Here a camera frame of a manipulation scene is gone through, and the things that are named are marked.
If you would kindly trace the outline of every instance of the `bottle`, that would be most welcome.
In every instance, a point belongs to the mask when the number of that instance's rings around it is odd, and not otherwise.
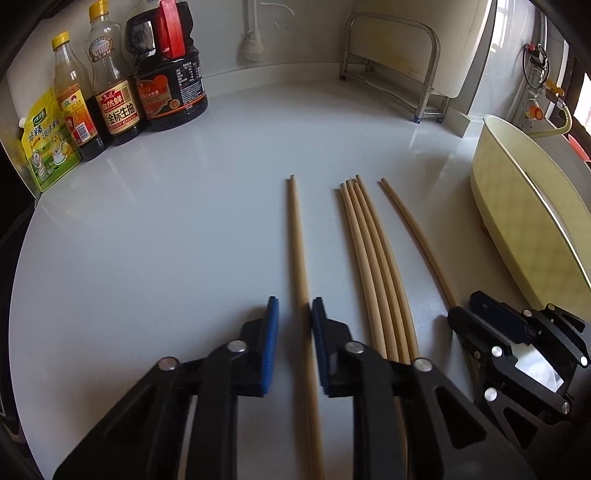
[[[70,46],[70,34],[60,33],[51,42],[56,52],[53,90],[74,143],[84,160],[92,160],[112,141],[106,128],[86,67]]]
[[[125,25],[134,78],[153,130],[183,125],[207,108],[193,17],[186,1],[139,0]]]
[[[109,20],[108,0],[88,9],[90,33],[85,40],[92,64],[93,87],[113,143],[121,145],[146,127],[135,92],[135,82],[121,56],[121,25]]]

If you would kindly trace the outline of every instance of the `stainless steel rack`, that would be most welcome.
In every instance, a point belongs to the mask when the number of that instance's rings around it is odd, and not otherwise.
[[[429,64],[427,67],[427,73],[425,74],[425,80],[421,92],[417,95],[415,92],[404,89],[400,86],[393,85],[391,82],[378,77],[372,71],[373,61],[370,59],[365,60],[365,71],[351,72],[349,71],[349,56],[351,55],[351,35],[353,32],[353,25],[358,18],[377,18],[379,20],[386,20],[390,22],[402,23],[410,25],[424,30],[431,39],[431,56],[429,58]],[[440,106],[429,104],[429,100],[433,95],[433,80],[437,73],[437,66],[439,65],[439,56],[441,53],[441,43],[435,31],[421,23],[408,18],[396,17],[394,15],[377,14],[373,12],[353,12],[347,20],[345,28],[345,52],[343,54],[343,61],[340,65],[340,78],[346,80],[347,78],[356,78],[364,81],[368,85],[374,88],[382,90],[383,92],[392,95],[394,101],[409,110],[414,114],[414,122],[416,124],[421,123],[423,118],[436,118],[437,122],[443,122],[445,117],[447,106],[449,104],[449,98],[444,96]]]

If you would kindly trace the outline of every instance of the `wooden chopstick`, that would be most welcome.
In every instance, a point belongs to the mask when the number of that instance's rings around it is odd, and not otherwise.
[[[378,299],[379,315],[382,322],[382,330],[384,332],[384,341],[386,343],[386,358],[388,358],[388,360],[399,362],[400,355],[398,353],[396,334],[394,332],[394,325],[392,323],[392,316],[390,313],[390,306],[388,303],[384,279],[382,278],[377,251],[372,241],[368,222],[365,214],[363,213],[361,202],[359,201],[361,192],[359,192],[359,194],[357,193],[359,186],[351,180],[347,180],[347,189],[353,203],[353,209],[357,217],[359,229],[361,230],[361,237],[363,238],[363,245],[369,260],[369,269],[371,270],[371,276],[374,280],[375,293]]]
[[[375,205],[369,197],[367,189],[365,188],[365,185],[359,176],[357,176],[357,182],[359,183],[361,192],[365,196],[369,211],[375,222],[376,230],[378,231],[379,239],[381,240],[382,246],[384,247],[384,252],[386,253],[388,267],[390,269],[392,281],[394,282],[394,288],[398,297],[398,304],[400,305],[400,313],[402,315],[402,322],[404,324],[404,333],[406,335],[410,359],[415,360],[420,356],[420,353],[418,351],[417,334],[414,330],[413,316],[410,310],[410,305],[408,304],[406,290],[404,290],[404,284],[402,283],[402,275],[398,269],[398,264],[396,262],[396,258],[394,257],[394,252],[392,252],[390,242],[388,241],[386,230],[384,229],[384,226],[378,216],[378,211],[376,210]]]
[[[384,246],[377,228],[379,218],[377,218],[377,212],[375,211],[375,208],[373,209],[372,214],[372,209],[370,209],[369,205],[372,204],[373,206],[373,203],[367,190],[365,189],[365,185],[363,185],[361,177],[357,175],[356,178],[357,182],[354,184],[355,193],[357,194],[357,198],[361,204],[361,210],[363,211],[363,215],[367,222],[369,234],[371,236],[371,242],[373,243],[374,250],[378,257],[381,276],[384,279],[392,327],[394,329],[394,336],[398,346],[398,361],[408,365],[410,364],[410,352],[408,349],[404,321],[402,319],[398,295],[396,294],[394,281],[392,279],[392,272],[390,272],[390,268],[388,266],[388,258],[386,256],[386,252],[384,250]]]
[[[306,274],[306,254],[301,228],[300,204],[294,175],[290,178],[291,243],[293,249],[295,297],[297,311],[302,325],[304,374],[306,376],[306,410],[309,437],[309,480],[324,480],[322,433],[318,409],[318,382],[316,380],[316,359],[312,345],[310,324],[310,293]]]
[[[401,200],[401,198],[394,191],[394,189],[386,179],[382,179],[382,185],[384,187],[384,190],[386,191],[386,194],[388,195],[388,197],[390,197],[394,205],[396,205],[396,207],[406,220],[406,223],[413,231],[413,234],[417,239],[418,243],[421,245],[423,252],[425,253],[425,256],[431,264],[431,268],[435,272],[435,276],[441,284],[441,289],[443,290],[443,294],[445,295],[445,298],[447,300],[448,307],[451,308],[458,306],[460,304],[460,300],[457,296],[456,291],[452,287],[452,282],[450,281],[443,267],[439,263],[439,260],[435,256],[435,253],[433,252],[431,245],[429,245],[429,242],[427,241],[427,237],[423,233],[423,230],[421,230],[421,227],[419,226],[417,221],[414,219],[413,214],[410,213],[404,202]]]
[[[373,347],[384,358],[387,357],[386,342],[384,339],[384,329],[382,328],[382,320],[379,312],[378,297],[374,286],[374,280],[369,266],[369,259],[365,246],[363,244],[363,236],[359,228],[359,222],[355,215],[355,209],[347,186],[344,183],[340,184],[340,191],[345,202],[345,210],[347,218],[349,219],[349,227],[351,236],[353,237],[353,245],[355,247],[355,254],[357,256],[357,263],[359,265],[359,273],[361,274],[361,284],[363,285],[363,294],[365,296],[365,305],[368,310],[369,328],[371,330]]]

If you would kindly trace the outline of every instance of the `yellow packet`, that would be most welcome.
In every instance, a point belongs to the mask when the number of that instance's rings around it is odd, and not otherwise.
[[[53,89],[31,107],[24,128],[22,147],[44,192],[80,161]]]

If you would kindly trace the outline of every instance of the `kitchen counter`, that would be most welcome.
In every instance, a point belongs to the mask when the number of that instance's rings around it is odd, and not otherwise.
[[[159,358],[201,358],[268,297],[280,302],[274,382],[239,399],[241,479],[304,478],[298,319],[287,179],[300,191],[312,297],[369,341],[339,184],[360,174],[387,229],[421,354],[470,393],[434,277],[377,184],[416,216],[460,298],[524,300],[480,227],[469,186],[476,139],[415,125],[350,82],[256,87],[210,100],[195,121],[147,132],[44,193],[22,248],[9,349],[22,427],[46,479]],[[350,399],[320,398],[328,480],[352,474]]]

